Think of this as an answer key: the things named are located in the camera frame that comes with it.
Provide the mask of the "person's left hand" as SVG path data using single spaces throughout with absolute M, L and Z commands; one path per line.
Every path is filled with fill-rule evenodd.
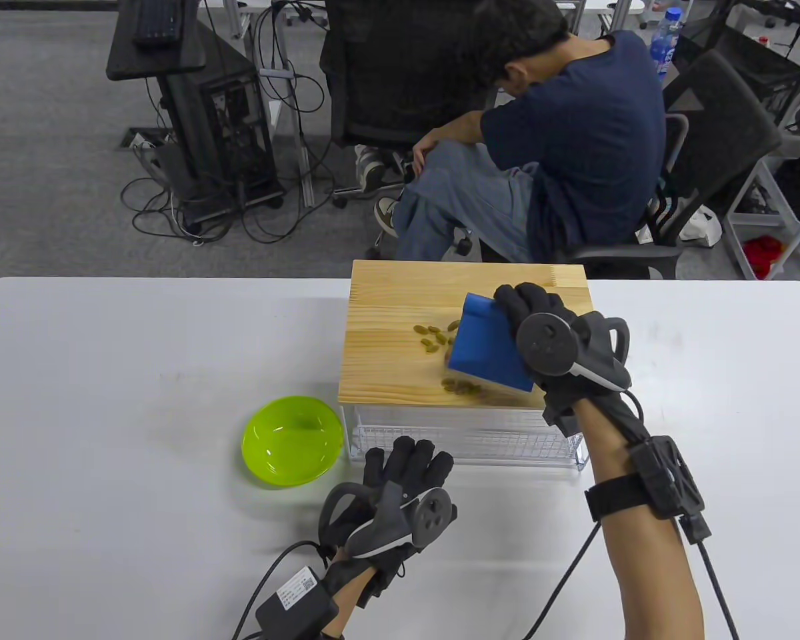
M 321 510 L 321 554 L 334 560 L 323 578 L 329 594 L 373 570 L 357 601 L 365 607 L 404 561 L 440 536 L 457 516 L 443 490 L 453 466 L 451 454 L 409 436 L 397 438 L 388 455 L 381 448 L 367 452 L 363 481 L 337 485 Z

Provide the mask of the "person's right hand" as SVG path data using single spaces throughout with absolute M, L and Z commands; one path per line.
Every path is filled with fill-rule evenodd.
M 625 401 L 626 322 L 598 311 L 579 316 L 558 295 L 533 283 L 502 285 L 495 302 L 509 318 L 516 348 L 532 380 L 545 394 L 544 418 L 566 436 L 580 435 L 588 448 L 619 448 L 648 440 L 643 412 Z

